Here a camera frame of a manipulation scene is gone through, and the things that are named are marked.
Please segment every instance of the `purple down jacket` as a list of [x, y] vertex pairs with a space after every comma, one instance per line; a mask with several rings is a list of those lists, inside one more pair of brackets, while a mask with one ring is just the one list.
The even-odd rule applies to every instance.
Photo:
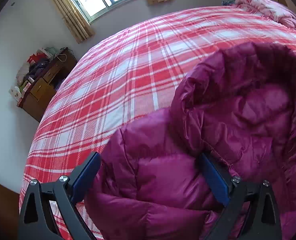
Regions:
[[203, 239], [223, 209], [195, 168], [204, 150], [231, 175], [271, 182], [282, 237], [291, 239], [296, 232], [296, 55], [290, 49], [245, 43], [219, 50], [187, 74], [171, 107], [114, 133], [85, 198], [104, 239]]

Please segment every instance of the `white wall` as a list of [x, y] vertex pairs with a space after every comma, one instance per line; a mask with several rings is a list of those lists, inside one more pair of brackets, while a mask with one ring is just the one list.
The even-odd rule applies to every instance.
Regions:
[[173, 11], [221, 2], [174, 0], [147, 6], [146, 0], [133, 0], [99, 17], [91, 24], [96, 35], [77, 44], [50, 0], [10, 0], [0, 13], [0, 184], [20, 191], [26, 157], [38, 126], [33, 118], [16, 108], [16, 102], [8, 94], [17, 70], [36, 49], [67, 46], [79, 59], [101, 40], [131, 25]]

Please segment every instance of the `cabinet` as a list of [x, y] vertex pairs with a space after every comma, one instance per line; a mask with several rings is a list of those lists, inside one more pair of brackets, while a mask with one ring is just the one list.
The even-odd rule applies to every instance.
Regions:
[[76, 64], [77, 61], [68, 48], [63, 49], [31, 84], [18, 107], [40, 122], [50, 100], [56, 94], [56, 85], [69, 75]]

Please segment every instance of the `plaid bedsheet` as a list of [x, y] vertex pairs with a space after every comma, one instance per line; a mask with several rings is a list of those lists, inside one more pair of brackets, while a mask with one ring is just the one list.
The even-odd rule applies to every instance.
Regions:
[[[168, 107], [185, 74], [220, 48], [275, 42], [296, 52], [296, 31], [241, 8], [206, 7], [139, 23], [90, 49], [51, 100], [24, 170], [20, 206], [29, 181], [55, 181], [91, 151], [101, 152], [121, 125]], [[69, 233], [56, 203], [62, 236]], [[102, 238], [83, 203], [77, 208]]]

